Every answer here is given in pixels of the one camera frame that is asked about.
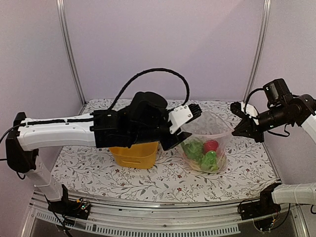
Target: table surface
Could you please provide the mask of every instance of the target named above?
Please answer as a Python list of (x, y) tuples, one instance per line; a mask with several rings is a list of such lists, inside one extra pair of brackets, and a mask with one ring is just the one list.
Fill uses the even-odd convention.
[[(83, 113), (107, 108), (112, 100), (91, 100)], [(168, 100), (172, 107), (182, 101)], [(127, 106), (121, 99), (115, 109)], [(239, 118), (229, 111), (230, 102), (189, 101), (211, 111), (232, 127)], [(70, 190), (97, 196), (162, 202), (218, 202), (257, 198), (261, 190), (279, 178), (260, 143), (233, 137), (227, 150), (225, 172), (209, 174), (192, 170), (176, 149), (157, 154), (152, 169), (125, 168), (116, 164), (108, 149), (66, 146), (52, 174)]]

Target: transparent plastic bag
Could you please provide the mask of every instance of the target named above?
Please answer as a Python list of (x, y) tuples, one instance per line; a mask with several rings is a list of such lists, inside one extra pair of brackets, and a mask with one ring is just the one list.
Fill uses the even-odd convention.
[(192, 133), (178, 149), (186, 163), (194, 170), (208, 173), (222, 172), (227, 168), (226, 145), (233, 129), (217, 115), (203, 112), (196, 120), (182, 126)]

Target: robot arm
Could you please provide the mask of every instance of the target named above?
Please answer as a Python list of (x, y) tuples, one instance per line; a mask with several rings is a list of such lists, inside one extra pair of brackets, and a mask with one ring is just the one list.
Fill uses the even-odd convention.
[(80, 206), (68, 199), (68, 190), (58, 184), (39, 157), (39, 148), (54, 146), (131, 147), (159, 141), (169, 150), (191, 134), (181, 126), (201, 115), (196, 104), (168, 110), (167, 101), (153, 92), (137, 92), (129, 106), (115, 110), (96, 110), (70, 118), (32, 119), (18, 113), (5, 141), (7, 163), (24, 173), (46, 196), (49, 210), (87, 219), (90, 204)]
[[(281, 125), (301, 126), (316, 143), (316, 100), (310, 95), (295, 96), (283, 79), (263, 86), (268, 99), (268, 110), (258, 113), (255, 107), (244, 102), (231, 104), (233, 114), (241, 118), (233, 135), (263, 142), (265, 131)], [(249, 219), (280, 211), (281, 203), (316, 205), (316, 183), (285, 185), (272, 184), (260, 193), (260, 201), (242, 204), (241, 217)]]

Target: yellow container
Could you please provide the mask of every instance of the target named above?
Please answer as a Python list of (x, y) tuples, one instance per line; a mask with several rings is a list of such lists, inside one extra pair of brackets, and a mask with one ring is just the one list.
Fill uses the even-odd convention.
[(111, 147), (118, 165), (137, 169), (150, 169), (156, 162), (158, 142), (143, 143), (126, 147)]

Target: wire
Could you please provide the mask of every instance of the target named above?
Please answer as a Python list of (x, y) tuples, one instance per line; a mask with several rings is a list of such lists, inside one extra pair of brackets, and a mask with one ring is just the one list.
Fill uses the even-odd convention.
[(20, 179), (24, 180), (25, 179), (25, 175), (23, 177), (20, 176), (19, 172), (16, 172), (16, 174), (19, 176)]
[(288, 126), (288, 124), (286, 124), (285, 126), (284, 126), (284, 132), (286, 133), (286, 135), (285, 134), (281, 134), (281, 133), (276, 133), (276, 132), (271, 132), (271, 131), (267, 131), (269, 134), (272, 134), (272, 135), (275, 135), (275, 136), (279, 136), (279, 137), (288, 137), (289, 135), (290, 135), (290, 132), (289, 131), (286, 131), (286, 126)]
[(112, 104), (109, 106), (108, 110), (111, 110), (113, 109), (114, 105), (117, 103), (117, 101), (119, 100), (120, 96), (124, 93), (124, 91), (126, 90), (126, 88), (134, 81), (136, 80), (138, 77), (144, 75), (144, 74), (147, 74), (147, 73), (152, 73), (152, 72), (166, 72), (166, 73), (171, 73), (177, 77), (179, 77), (185, 87), (186, 87), (186, 91), (187, 91), (187, 95), (186, 95), (186, 98), (183, 102), (182, 105), (185, 105), (187, 103), (187, 101), (189, 100), (189, 96), (190, 96), (190, 89), (189, 89), (189, 84), (188, 82), (186, 81), (186, 79), (179, 73), (175, 72), (174, 70), (171, 70), (171, 69), (167, 69), (167, 68), (152, 68), (152, 69), (147, 69), (147, 70), (144, 70), (138, 74), (136, 74), (135, 76), (133, 76), (124, 86), (123, 88), (119, 91), (118, 95), (116, 96), (116, 98), (114, 99), (114, 101), (112, 102)]
[(314, 205), (311, 206), (311, 214), (316, 215), (316, 212), (313, 211)]
[[(47, 199), (47, 197), (46, 197), (45, 195), (44, 195), (44, 197), (45, 197), (45, 199), (46, 199), (48, 205), (50, 206), (50, 205), (51, 205), (51, 202)], [(60, 220), (60, 218), (57, 216), (57, 214), (53, 211), (52, 208), (51, 208), (51, 210), (52, 210), (51, 212), (54, 214), (54, 216), (56, 217), (56, 219), (58, 220), (58, 222), (62, 225), (65, 234), (66, 234), (68, 237), (73, 237), (73, 236), (69, 233), (69, 231), (68, 231), (68, 229), (67, 229), (65, 223)]]
[(287, 211), (287, 214), (286, 214), (285, 218), (283, 219), (283, 221), (278, 226), (272, 228), (271, 231), (279, 228), (281, 225), (284, 224), (284, 222), (286, 221), (288, 215), (290, 214), (290, 210), (291, 210), (291, 204), (288, 205), (288, 211)]
[(250, 92), (249, 93), (249, 95), (247, 96), (247, 99), (246, 99), (246, 101), (245, 101), (245, 107), (243, 108), (243, 111), (246, 113), (246, 108), (247, 108), (247, 104), (248, 104), (248, 102), (249, 102), (249, 100), (250, 100), (250, 97), (254, 94), (254, 93), (256, 93), (257, 91), (260, 91), (260, 90), (263, 90), (263, 88), (257, 88), (257, 89), (254, 89), (252, 92)]
[(253, 201), (252, 200), (250, 200), (250, 199), (244, 199), (244, 200), (242, 200), (240, 203), (239, 203), (239, 205), (238, 205), (238, 207), (237, 207), (237, 212), (241, 215), (241, 205), (242, 205), (242, 203), (244, 203), (245, 201), (250, 201), (250, 202), (252, 202), (253, 203)]

